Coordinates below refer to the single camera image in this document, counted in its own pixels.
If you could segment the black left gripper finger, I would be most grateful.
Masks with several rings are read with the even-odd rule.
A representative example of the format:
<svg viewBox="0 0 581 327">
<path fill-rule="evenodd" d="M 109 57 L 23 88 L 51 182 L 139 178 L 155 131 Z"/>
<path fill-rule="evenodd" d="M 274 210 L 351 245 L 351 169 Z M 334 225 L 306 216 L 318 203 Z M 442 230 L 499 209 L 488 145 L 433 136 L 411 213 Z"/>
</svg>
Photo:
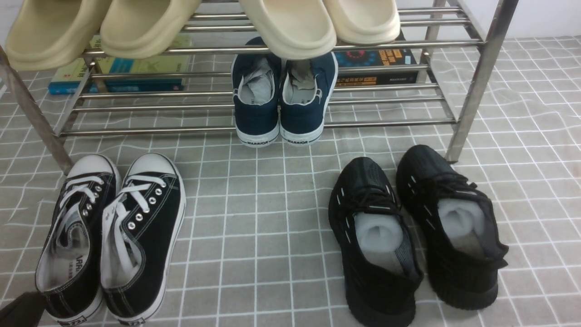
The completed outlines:
<svg viewBox="0 0 581 327">
<path fill-rule="evenodd" d="M 45 311 L 40 292 L 24 292 L 0 311 L 2 327 L 37 327 Z"/>
</svg>

